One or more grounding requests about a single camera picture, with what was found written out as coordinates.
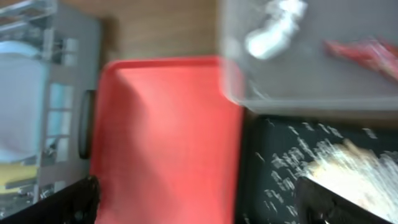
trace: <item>red tray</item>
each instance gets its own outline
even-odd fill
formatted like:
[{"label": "red tray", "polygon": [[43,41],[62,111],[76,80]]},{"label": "red tray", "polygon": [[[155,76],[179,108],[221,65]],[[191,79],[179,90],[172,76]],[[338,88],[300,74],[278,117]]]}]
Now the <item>red tray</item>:
[{"label": "red tray", "polygon": [[220,75],[217,57],[107,67],[91,159],[97,224],[233,223],[243,110]]}]

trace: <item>black tray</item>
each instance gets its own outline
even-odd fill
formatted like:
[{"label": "black tray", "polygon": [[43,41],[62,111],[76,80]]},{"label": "black tray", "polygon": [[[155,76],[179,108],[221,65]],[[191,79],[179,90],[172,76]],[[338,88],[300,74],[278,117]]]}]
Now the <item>black tray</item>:
[{"label": "black tray", "polygon": [[[288,164],[289,169],[277,169],[272,163],[274,155],[282,159],[283,154],[293,147],[299,148],[304,155],[303,159],[299,159],[301,163],[312,161],[300,147],[298,138],[306,142],[312,151],[320,141],[327,139],[335,144],[348,138],[359,147],[372,149],[378,156],[387,154],[395,160],[398,158],[398,131],[393,129],[370,130],[360,126],[337,126],[303,119],[260,116],[246,124],[244,130],[236,223],[299,223],[294,208],[293,190],[288,185],[288,180],[295,183],[292,176],[295,170]],[[272,176],[273,173],[280,177],[279,184]]]}]

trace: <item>clear plastic bin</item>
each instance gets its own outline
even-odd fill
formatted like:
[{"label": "clear plastic bin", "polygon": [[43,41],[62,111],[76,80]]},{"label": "clear plastic bin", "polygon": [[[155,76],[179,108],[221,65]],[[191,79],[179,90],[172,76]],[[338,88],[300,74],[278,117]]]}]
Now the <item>clear plastic bin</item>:
[{"label": "clear plastic bin", "polygon": [[261,28],[268,0],[223,0],[221,54],[224,93],[251,110],[397,110],[398,82],[356,62],[332,57],[324,40],[351,42],[382,37],[398,44],[396,0],[306,0],[308,8],[290,48],[258,60],[245,36]]}]

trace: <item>white object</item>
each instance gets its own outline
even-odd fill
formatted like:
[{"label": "white object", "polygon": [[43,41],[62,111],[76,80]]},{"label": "white object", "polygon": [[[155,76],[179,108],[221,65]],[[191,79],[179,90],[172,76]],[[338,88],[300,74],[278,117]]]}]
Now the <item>white object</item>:
[{"label": "white object", "polygon": [[46,66],[34,47],[0,42],[0,162],[36,155],[40,144]]},{"label": "white object", "polygon": [[273,0],[266,8],[271,20],[265,28],[246,36],[248,52],[258,59],[279,55],[290,46],[292,36],[299,30],[297,22],[303,17],[307,4],[301,0]]}]

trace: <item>red candy wrapper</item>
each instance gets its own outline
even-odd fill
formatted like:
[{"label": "red candy wrapper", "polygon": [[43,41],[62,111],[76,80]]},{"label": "red candy wrapper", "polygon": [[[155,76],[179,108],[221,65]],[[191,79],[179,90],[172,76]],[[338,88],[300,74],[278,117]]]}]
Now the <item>red candy wrapper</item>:
[{"label": "red candy wrapper", "polygon": [[363,40],[351,44],[326,41],[326,49],[337,57],[354,60],[363,67],[375,70],[398,81],[398,47],[383,40]]}]

